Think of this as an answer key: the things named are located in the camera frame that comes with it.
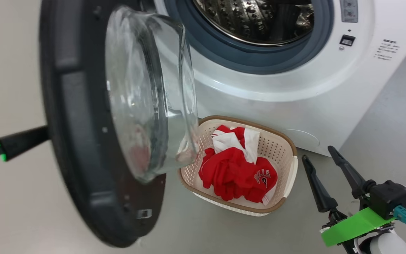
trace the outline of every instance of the front-loading washing machine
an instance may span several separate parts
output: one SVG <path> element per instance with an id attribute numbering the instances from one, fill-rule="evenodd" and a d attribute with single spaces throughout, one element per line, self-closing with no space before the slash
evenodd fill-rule
<path id="1" fill-rule="evenodd" d="M 195 160 L 198 117 L 326 154 L 405 55 L 397 0 L 0 1 L 0 135 L 47 122 L 0 155 L 51 139 L 89 229 L 127 247 L 158 219 L 163 173 Z"/>
<path id="2" fill-rule="evenodd" d="M 406 56 L 405 1 L 155 2 L 187 28 L 200 117 L 258 122 L 326 156 Z"/>

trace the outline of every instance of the white laundry basket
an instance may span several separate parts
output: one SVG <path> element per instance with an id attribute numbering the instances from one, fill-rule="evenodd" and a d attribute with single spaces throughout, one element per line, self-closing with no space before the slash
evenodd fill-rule
<path id="1" fill-rule="evenodd" d="M 205 149 L 213 147 L 211 134 L 220 125 L 227 127 L 246 127 L 260 132 L 258 144 L 258 156 L 269 160 L 277 171 L 277 188 L 270 203 L 254 203 L 246 200 L 243 196 L 230 201 L 224 201 L 216 196 L 214 189 L 203 187 L 198 171 L 205 156 Z M 199 152 L 195 163 L 179 170 L 182 184 L 198 197 L 217 206 L 252 216 L 264 216 L 278 209 L 289 195 L 297 174 L 297 150 L 292 141 L 283 133 L 268 127 L 247 122 L 240 119 L 223 116 L 210 116 L 200 120 L 199 126 Z"/>

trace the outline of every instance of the washing machine door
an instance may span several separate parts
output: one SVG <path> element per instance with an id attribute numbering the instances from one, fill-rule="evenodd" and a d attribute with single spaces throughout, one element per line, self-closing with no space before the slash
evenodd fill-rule
<path id="1" fill-rule="evenodd" d="M 138 0 L 43 0 L 42 89 L 58 165 L 98 238 L 146 235 L 198 127 L 184 27 Z"/>

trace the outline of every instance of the robotic arm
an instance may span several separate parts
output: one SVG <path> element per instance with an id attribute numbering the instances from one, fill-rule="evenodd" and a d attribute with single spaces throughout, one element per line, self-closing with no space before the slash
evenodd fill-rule
<path id="1" fill-rule="evenodd" d="M 378 185 L 364 178 L 333 147 L 328 151 L 335 164 L 341 168 L 352 188 L 352 196 L 359 199 L 359 212 L 351 217 L 337 210 L 338 203 L 324 188 L 316 169 L 304 155 L 303 166 L 319 212 L 329 212 L 329 223 L 320 230 L 327 247 L 343 245 L 348 254 L 401 254 L 406 253 L 406 243 L 394 232 L 394 220 L 406 224 L 406 187 L 391 180 Z M 359 238 L 370 233 L 376 236 L 358 243 Z"/>

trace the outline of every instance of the green led light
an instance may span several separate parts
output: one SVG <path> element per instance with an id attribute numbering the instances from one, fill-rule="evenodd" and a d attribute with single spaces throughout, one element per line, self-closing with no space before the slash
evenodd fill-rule
<path id="1" fill-rule="evenodd" d="M 3 161 L 7 161 L 7 156 L 6 156 L 6 154 L 1 154 L 1 159 L 3 160 Z"/>

